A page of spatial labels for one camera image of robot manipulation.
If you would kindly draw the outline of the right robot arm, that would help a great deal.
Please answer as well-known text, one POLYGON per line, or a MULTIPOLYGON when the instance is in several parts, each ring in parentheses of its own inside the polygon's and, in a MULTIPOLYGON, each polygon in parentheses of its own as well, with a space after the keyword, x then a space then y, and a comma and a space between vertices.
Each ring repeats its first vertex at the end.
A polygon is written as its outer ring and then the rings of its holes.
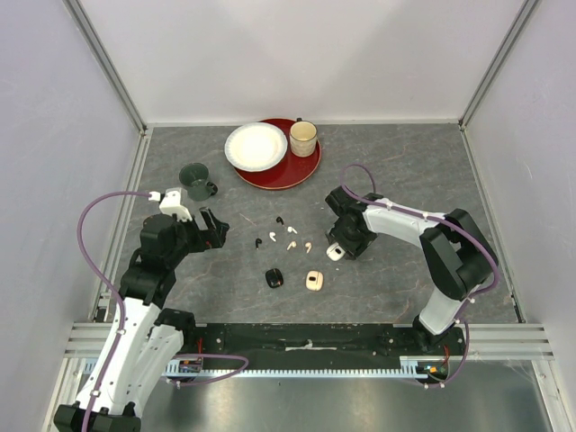
POLYGON ((378 193, 363 197, 339 186, 325 199, 337 220, 327 232, 333 261, 359 258, 380 235, 420 248, 435 286, 410 334, 422 354, 435 353, 464 305, 483 284, 499 280, 499 261, 472 216, 462 209, 425 212, 399 205, 378 193))

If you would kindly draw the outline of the white earbud charging case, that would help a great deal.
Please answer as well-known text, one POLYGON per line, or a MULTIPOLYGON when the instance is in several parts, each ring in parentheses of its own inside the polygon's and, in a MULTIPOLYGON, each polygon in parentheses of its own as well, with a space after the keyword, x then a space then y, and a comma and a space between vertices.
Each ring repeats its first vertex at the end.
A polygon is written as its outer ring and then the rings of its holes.
POLYGON ((346 255, 346 251, 335 242, 327 248, 326 255, 331 261, 337 262, 346 255))

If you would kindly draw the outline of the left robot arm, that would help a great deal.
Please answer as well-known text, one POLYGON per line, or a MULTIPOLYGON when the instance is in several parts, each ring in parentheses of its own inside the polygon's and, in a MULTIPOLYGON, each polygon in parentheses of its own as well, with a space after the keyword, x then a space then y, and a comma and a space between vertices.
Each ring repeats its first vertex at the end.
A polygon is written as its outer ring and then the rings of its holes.
POLYGON ((121 277, 109 335, 94 370, 70 405, 58 406, 59 431, 138 431, 152 390, 172 357, 197 344, 194 315, 165 308, 177 266, 190 254, 222 248, 230 226, 208 208, 206 224, 155 214, 146 218, 140 246, 121 277))

